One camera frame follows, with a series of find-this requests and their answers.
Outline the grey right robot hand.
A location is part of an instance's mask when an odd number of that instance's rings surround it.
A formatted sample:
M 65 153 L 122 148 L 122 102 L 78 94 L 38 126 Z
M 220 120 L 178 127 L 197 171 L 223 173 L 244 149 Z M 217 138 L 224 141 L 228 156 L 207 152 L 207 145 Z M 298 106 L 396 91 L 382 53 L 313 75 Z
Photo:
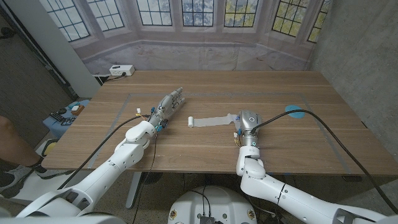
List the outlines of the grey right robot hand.
M 256 126 L 262 123 L 262 116 L 256 112 L 250 110 L 241 110 L 238 114 L 237 130 L 238 135 L 241 137 L 242 146 L 257 146 L 257 134 L 255 131 L 251 134 L 251 131 Z

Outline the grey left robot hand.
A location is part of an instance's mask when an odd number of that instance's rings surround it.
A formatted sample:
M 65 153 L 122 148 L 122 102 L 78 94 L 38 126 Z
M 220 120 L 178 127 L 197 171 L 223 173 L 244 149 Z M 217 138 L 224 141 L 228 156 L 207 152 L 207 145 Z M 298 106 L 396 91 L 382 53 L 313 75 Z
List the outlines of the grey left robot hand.
M 172 91 L 151 111 L 147 121 L 155 129 L 165 128 L 173 114 L 184 104 L 185 98 L 182 97 L 182 92 L 182 87 Z

